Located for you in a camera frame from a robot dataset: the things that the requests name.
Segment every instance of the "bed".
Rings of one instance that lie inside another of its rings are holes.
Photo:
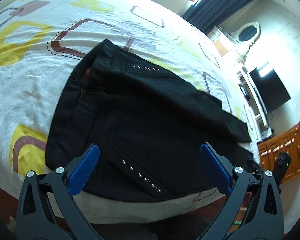
[[[106,38],[220,99],[223,110],[247,123],[252,143],[240,145],[260,161],[253,120],[233,73],[208,37],[175,13],[150,0],[14,0],[0,9],[0,188],[18,198],[27,171],[51,172],[45,146],[63,87]],[[213,188],[158,203],[86,192],[74,199],[90,223],[113,224],[162,220],[221,197]]]

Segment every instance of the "silver screw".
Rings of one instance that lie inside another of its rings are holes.
[[[27,176],[28,177],[32,177],[34,175],[34,172],[33,171],[28,171],[28,173],[27,173]]]
[[[64,171],[65,171],[64,167],[59,167],[56,169],[56,173],[58,173],[58,174],[63,173]]]
[[[243,173],[243,168],[241,168],[240,166],[235,167],[234,170],[237,173]]]
[[[272,172],[271,172],[271,171],[265,171],[265,174],[266,174],[268,177],[271,177],[271,176],[272,176]]]

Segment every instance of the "blue pad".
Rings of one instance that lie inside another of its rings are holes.
[[[85,154],[77,167],[71,173],[68,180],[68,193],[70,197],[81,192],[91,172],[99,161],[100,151],[97,145],[93,145]]]
[[[232,192],[231,176],[218,159],[218,154],[212,151],[206,144],[201,145],[200,154],[203,165],[210,174],[212,182],[216,185],[220,193],[228,197]]]

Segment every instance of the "black garment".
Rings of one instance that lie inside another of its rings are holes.
[[[199,149],[209,142],[249,171],[247,125],[169,70],[104,40],[77,65],[58,102],[46,147],[55,169],[90,143],[100,160],[84,190],[108,199],[157,202],[211,189]]]

